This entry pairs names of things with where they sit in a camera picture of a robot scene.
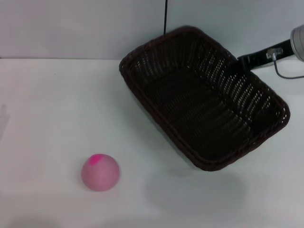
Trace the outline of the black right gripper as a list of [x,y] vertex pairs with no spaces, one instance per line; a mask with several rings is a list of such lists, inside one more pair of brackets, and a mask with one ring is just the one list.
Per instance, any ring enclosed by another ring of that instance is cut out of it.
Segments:
[[238,57],[236,61],[226,68],[225,75],[231,76],[237,73],[248,73],[251,69],[271,63],[273,61],[273,54],[276,55],[277,60],[292,56],[294,52],[290,40],[283,41],[249,55]]

